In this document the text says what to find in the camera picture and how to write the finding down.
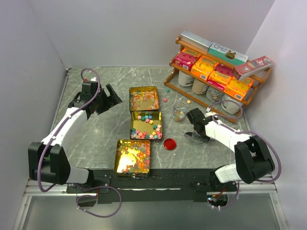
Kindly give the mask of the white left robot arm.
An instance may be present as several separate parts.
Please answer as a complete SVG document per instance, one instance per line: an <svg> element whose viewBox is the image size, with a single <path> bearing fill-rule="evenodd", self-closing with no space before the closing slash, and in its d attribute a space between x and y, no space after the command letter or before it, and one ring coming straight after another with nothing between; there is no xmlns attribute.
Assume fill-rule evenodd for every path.
<svg viewBox="0 0 307 230"><path fill-rule="evenodd" d="M71 166L65 151L73 136L93 113L99 115L122 103L110 84L106 88L108 94L96 81L83 82L82 90L69 103L58 125L42 141L30 144L28 162L31 180L52 184L78 184L85 193L94 189L93 171Z"/></svg>

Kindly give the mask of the gold tin of gummy candies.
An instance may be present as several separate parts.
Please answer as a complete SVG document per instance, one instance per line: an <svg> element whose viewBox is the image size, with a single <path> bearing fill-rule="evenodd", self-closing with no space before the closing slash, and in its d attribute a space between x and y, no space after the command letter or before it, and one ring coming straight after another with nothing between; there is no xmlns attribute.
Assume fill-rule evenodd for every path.
<svg viewBox="0 0 307 230"><path fill-rule="evenodd" d="M117 141L114 172L124 176L146 176L150 172L151 142L149 140Z"/></svg>

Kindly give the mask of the silver metal scoop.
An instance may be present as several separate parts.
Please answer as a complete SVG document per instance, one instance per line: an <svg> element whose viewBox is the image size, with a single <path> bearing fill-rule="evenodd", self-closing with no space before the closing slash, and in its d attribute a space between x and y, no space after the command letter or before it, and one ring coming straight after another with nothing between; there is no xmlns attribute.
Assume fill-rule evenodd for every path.
<svg viewBox="0 0 307 230"><path fill-rule="evenodd" d="M206 143L210 139L207 136L201 136L197 134L197 132L186 132L184 136L197 144Z"/></svg>

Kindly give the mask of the red jar lid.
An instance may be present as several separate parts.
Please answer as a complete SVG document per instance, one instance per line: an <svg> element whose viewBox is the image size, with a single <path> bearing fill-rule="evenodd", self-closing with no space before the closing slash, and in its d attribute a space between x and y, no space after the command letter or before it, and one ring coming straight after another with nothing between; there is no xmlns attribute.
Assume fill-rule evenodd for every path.
<svg viewBox="0 0 307 230"><path fill-rule="evenodd" d="M172 138L167 138L167 139L164 141L164 148L165 148L166 150L174 150L176 147L177 147L177 143L175 142L174 139L172 139Z"/></svg>

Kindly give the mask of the gold tin of stick candies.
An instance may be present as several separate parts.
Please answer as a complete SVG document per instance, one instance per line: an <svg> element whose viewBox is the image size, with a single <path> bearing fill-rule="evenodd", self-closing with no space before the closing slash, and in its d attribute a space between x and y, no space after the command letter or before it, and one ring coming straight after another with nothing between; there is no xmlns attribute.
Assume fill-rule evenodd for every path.
<svg viewBox="0 0 307 230"><path fill-rule="evenodd" d="M136 111L158 111L159 97L156 86L129 88L129 109Z"/></svg>

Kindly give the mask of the clear glass jar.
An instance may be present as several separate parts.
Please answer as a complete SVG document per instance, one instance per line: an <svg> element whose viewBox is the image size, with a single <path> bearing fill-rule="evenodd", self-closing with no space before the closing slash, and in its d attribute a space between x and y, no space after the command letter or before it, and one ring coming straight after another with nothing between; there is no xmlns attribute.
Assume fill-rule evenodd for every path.
<svg viewBox="0 0 307 230"><path fill-rule="evenodd" d="M177 102L173 107L173 118L176 122L181 122L185 119L187 107L184 102Z"/></svg>

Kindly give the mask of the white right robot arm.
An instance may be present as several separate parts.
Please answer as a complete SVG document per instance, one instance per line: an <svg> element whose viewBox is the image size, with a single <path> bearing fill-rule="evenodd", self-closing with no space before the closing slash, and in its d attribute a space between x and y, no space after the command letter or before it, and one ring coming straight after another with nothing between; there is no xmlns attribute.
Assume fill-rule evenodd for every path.
<svg viewBox="0 0 307 230"><path fill-rule="evenodd" d="M269 145L259 135L235 130L212 113L203 114L198 108L190 110L187 118L194 131L185 133L186 137L197 143L214 139L235 154L235 163L220 166L213 171L210 178L213 190L220 191L227 182L232 181L250 184L275 170Z"/></svg>

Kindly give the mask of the gold tin of star candies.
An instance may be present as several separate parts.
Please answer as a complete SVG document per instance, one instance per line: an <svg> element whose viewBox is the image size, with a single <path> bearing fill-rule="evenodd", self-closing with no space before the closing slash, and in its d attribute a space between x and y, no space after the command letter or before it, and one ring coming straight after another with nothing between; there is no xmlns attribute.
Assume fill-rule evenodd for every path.
<svg viewBox="0 0 307 230"><path fill-rule="evenodd" d="M159 111L131 113L130 139L160 141L163 139L163 118Z"/></svg>

